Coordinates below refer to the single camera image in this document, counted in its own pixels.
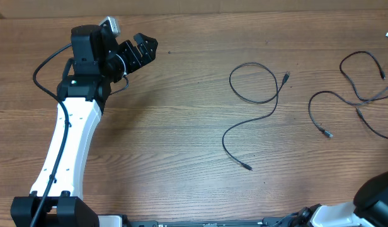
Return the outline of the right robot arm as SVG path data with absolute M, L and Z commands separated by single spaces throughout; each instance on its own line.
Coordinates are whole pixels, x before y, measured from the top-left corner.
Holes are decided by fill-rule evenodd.
M 388 171 L 364 183 L 351 202 L 301 209 L 290 226 L 388 227 Z

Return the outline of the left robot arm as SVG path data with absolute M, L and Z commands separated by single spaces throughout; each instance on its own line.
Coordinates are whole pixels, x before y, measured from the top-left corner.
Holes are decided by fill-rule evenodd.
M 13 199 L 16 226 L 128 226 L 120 214 L 96 214 L 83 201 L 83 177 L 93 134 L 112 84 L 152 62 L 158 42 L 142 33 L 117 42 L 113 18 L 71 31 L 61 82 L 52 93 L 57 121 L 42 170 L 26 197 Z

